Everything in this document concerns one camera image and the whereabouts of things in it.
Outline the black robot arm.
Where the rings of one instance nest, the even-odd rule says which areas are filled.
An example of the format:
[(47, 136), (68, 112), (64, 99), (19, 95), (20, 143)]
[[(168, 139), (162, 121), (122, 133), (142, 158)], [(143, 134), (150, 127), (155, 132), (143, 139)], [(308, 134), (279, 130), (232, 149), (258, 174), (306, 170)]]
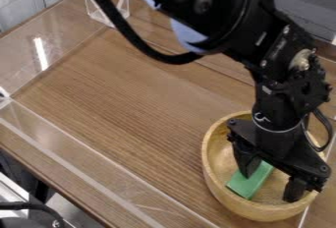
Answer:
[(186, 53), (166, 55), (140, 38), (112, 0), (95, 0), (128, 42), (172, 65), (222, 53), (242, 63), (256, 87), (252, 117), (227, 122), (239, 170), (251, 176), (268, 162), (290, 176), (283, 199), (295, 202), (322, 191), (331, 168), (307, 132), (324, 115), (332, 86), (310, 33), (276, 7), (275, 0), (147, 0), (172, 20)]

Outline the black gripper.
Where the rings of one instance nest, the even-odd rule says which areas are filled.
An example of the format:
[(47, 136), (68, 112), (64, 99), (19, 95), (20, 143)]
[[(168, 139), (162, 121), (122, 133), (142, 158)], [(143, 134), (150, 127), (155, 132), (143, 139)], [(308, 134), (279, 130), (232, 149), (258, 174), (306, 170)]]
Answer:
[(299, 201), (304, 192), (323, 190), (332, 170), (319, 155), (324, 147), (312, 144), (303, 120), (290, 128), (278, 129), (255, 118), (234, 117), (226, 126), (239, 171), (246, 178), (266, 161), (290, 176), (286, 202)]

